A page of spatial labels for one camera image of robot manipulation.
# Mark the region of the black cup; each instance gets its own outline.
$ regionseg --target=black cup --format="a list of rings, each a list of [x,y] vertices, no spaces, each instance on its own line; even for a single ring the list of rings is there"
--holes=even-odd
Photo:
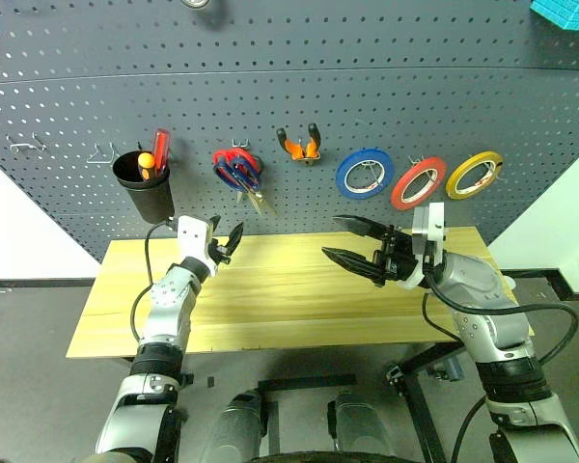
[[[142,180],[137,167],[141,151],[123,154],[114,162],[114,175],[120,182],[139,214],[149,224],[157,224],[174,216],[174,201],[170,189],[170,168],[165,167],[160,177]]]

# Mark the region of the wooden table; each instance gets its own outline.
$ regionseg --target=wooden table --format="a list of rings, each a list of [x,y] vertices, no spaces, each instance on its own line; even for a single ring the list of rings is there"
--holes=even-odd
[[[474,227],[450,229],[445,244],[497,268]],[[232,263],[204,283],[191,315],[187,352],[448,339],[423,321],[423,289],[406,290],[394,282],[375,287],[329,260],[322,246],[370,257],[379,242],[349,232],[244,236]],[[178,243],[155,239],[150,247],[157,280],[179,260]],[[137,343],[129,312],[147,285],[144,240],[112,241],[67,357],[133,356]],[[146,296],[136,317],[140,333],[149,309]],[[428,309],[436,323],[452,329],[439,301],[429,298]]]

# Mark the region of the black pegboard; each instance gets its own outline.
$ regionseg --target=black pegboard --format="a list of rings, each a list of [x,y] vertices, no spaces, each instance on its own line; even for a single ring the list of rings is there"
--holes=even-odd
[[[148,225],[109,166],[86,159],[95,143],[149,144],[158,126],[174,135],[177,213],[220,212],[219,232],[240,220],[247,233],[331,231],[338,213],[408,226],[412,212],[389,203],[408,157],[439,155],[451,172],[497,150],[502,179],[480,195],[431,197],[449,225],[490,241],[579,155],[579,33],[524,2],[210,2],[0,2],[0,167],[97,259]],[[274,134],[304,136],[309,122],[322,159],[306,168]],[[47,151],[8,150],[7,135],[32,131]],[[263,159],[276,217],[236,205],[211,172],[233,138]],[[348,200],[336,168],[369,147],[391,154],[393,185]]]

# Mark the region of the orange pliers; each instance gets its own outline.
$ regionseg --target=orange pliers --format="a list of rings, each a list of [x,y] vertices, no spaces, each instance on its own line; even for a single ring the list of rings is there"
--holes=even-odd
[[[306,149],[303,149],[300,143],[294,143],[292,140],[289,140],[284,128],[277,128],[277,138],[279,139],[281,148],[291,155],[292,161],[304,161],[305,164],[311,165],[313,161],[319,159],[321,137],[319,136],[317,125],[314,123],[309,124],[308,130],[310,140]]]

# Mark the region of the red tape roll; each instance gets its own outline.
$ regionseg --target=red tape roll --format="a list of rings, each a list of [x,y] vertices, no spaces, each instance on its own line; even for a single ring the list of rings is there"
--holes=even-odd
[[[405,190],[409,184],[422,174],[429,176],[428,182],[415,195],[405,198]],[[390,202],[398,210],[411,209],[420,204],[433,193],[446,175],[446,163],[439,157],[433,156],[419,162],[407,171],[393,188]]]

